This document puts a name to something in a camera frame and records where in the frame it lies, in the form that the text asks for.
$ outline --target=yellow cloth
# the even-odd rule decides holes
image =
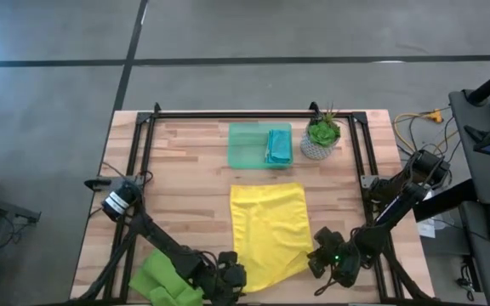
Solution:
[[[231,186],[234,251],[257,292],[307,268],[313,251],[301,184]]]

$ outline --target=green towel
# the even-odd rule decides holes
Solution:
[[[162,252],[155,250],[135,273],[129,286],[156,306],[200,306],[202,289],[193,289],[175,272]]]

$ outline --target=teal plastic tray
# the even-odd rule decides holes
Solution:
[[[286,168],[293,163],[293,152],[290,163],[276,164],[265,162],[268,132],[271,129],[287,130],[291,133],[290,123],[230,123],[228,131],[228,164],[238,169],[271,169]]]

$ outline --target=yellow cable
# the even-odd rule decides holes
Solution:
[[[448,136],[447,136],[447,143],[446,143],[446,146],[449,146],[449,139],[452,138],[456,133],[458,132],[458,130],[454,131],[453,133],[450,133]],[[440,141],[440,143],[438,143],[436,145],[436,150],[439,150],[440,152],[442,152],[442,150],[440,150],[440,145],[442,145],[444,142],[446,142],[446,139],[444,138],[442,141]]]
[[[415,152],[415,149],[402,137],[402,135],[400,134],[400,131],[398,130],[398,124],[397,124],[398,119],[400,119],[402,116],[419,117],[419,116],[424,116],[424,115],[417,114],[417,113],[403,113],[403,114],[396,116],[395,120],[392,122],[392,127],[395,129],[396,136],[399,138],[399,140],[401,140],[412,152]]]

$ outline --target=folded blue towel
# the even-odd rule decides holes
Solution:
[[[272,129],[268,132],[265,162],[290,163],[292,154],[290,131]]]

